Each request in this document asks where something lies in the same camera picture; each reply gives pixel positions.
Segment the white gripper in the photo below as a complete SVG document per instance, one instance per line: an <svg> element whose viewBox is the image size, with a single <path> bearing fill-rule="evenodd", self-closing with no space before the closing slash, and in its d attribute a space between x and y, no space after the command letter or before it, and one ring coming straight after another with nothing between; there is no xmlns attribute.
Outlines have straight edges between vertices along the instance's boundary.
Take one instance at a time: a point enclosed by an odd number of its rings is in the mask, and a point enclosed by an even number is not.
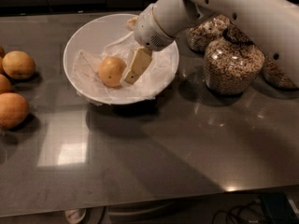
<svg viewBox="0 0 299 224"><path fill-rule="evenodd" d="M149 67L152 52L161 51L173 43L174 38L167 35L155 19L154 5L150 4L139 16L130 18L125 28L134 31L135 41L143 47L131 50L121 84L135 84Z"/></svg>

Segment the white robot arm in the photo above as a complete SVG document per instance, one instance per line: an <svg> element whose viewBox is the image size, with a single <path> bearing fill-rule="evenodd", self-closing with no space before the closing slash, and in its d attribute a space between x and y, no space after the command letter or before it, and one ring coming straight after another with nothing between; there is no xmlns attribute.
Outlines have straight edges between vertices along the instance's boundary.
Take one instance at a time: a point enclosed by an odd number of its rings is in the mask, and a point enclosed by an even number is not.
<svg viewBox="0 0 299 224"><path fill-rule="evenodd" d="M135 41L161 51L216 14L230 19L299 85L299 6L286 0L158 0L137 18Z"/></svg>

